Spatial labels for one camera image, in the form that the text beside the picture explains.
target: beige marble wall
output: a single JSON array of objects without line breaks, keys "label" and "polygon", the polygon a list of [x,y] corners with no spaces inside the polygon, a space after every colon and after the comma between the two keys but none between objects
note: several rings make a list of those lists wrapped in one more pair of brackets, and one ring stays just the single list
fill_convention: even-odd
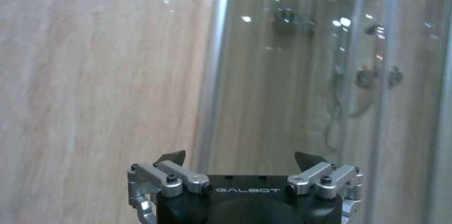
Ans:
[{"label": "beige marble wall", "polygon": [[137,223],[126,170],[190,150],[213,0],[0,0],[0,222]]}]

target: shower faucet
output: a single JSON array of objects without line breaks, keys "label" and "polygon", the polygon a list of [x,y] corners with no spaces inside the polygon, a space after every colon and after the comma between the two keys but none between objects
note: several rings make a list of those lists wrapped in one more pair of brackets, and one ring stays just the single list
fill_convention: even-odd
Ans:
[{"label": "shower faucet", "polygon": [[[383,55],[379,51],[379,42],[381,39],[386,39],[386,29],[381,24],[374,24],[366,29],[366,34],[374,36],[374,47],[375,47],[375,54],[374,54],[374,69],[370,69],[367,66],[359,69],[357,73],[357,85],[363,89],[373,89],[377,86],[377,80],[379,77],[381,66],[383,63]],[[389,85],[390,88],[395,87],[402,83],[403,80],[403,73],[401,68],[395,66],[390,71],[389,76]]]},{"label": "shower faucet", "polygon": [[198,174],[185,159],[186,151],[166,154],[127,172],[129,204],[143,224],[350,224],[361,208],[361,169],[321,156],[297,152],[302,173],[291,176]]}]

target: black screw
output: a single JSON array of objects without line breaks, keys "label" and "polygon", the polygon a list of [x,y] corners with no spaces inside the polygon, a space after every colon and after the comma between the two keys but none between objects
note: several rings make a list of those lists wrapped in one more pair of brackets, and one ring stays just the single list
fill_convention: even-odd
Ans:
[{"label": "black screw", "polygon": [[329,175],[325,175],[321,179],[322,184],[330,184],[333,182],[333,179]]},{"label": "black screw", "polygon": [[286,186],[286,192],[287,192],[287,194],[291,195],[291,196],[295,196],[295,195],[297,195],[295,186],[294,186],[293,184],[289,184],[289,185]]},{"label": "black screw", "polygon": [[169,175],[167,176],[167,183],[175,183],[178,182],[178,177],[175,175]]}]

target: shower door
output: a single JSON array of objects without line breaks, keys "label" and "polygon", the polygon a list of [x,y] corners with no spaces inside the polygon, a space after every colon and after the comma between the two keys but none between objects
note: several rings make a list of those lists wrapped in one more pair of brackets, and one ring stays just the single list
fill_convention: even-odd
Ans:
[{"label": "shower door", "polygon": [[287,175],[322,155],[366,174],[355,223],[433,223],[450,1],[218,3],[194,166]]}]

